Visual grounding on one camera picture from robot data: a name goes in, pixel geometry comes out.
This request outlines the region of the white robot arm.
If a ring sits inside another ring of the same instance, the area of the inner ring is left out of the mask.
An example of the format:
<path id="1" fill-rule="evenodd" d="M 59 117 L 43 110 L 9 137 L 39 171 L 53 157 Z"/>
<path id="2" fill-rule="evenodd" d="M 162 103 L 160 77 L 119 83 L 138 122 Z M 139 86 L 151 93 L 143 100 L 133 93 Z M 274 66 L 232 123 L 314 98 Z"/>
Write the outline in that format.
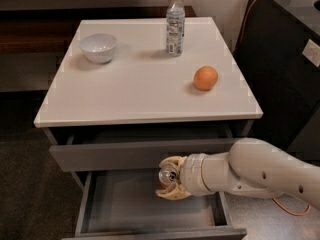
<path id="1" fill-rule="evenodd" d="M 156 195 L 164 199 L 216 192 L 261 199 L 288 194 L 320 209 L 320 167 L 259 139 L 240 139 L 229 151 L 213 155 L 168 157 L 159 167 L 162 188 Z"/>

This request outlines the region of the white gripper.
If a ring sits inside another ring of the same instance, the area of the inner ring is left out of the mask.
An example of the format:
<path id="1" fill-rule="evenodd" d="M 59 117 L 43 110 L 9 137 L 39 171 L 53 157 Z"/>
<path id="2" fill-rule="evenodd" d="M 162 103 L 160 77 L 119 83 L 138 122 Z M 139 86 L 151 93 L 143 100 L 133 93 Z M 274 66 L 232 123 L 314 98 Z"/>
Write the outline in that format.
<path id="1" fill-rule="evenodd" d="M 213 172 L 210 166 L 213 161 L 210 155 L 204 153 L 186 156 L 171 156 L 162 160 L 160 168 L 171 166 L 176 171 L 180 170 L 181 184 L 172 183 L 155 191 L 156 195 L 171 201 L 182 200 L 193 196 L 205 196 L 214 193 L 209 188 L 213 179 Z"/>

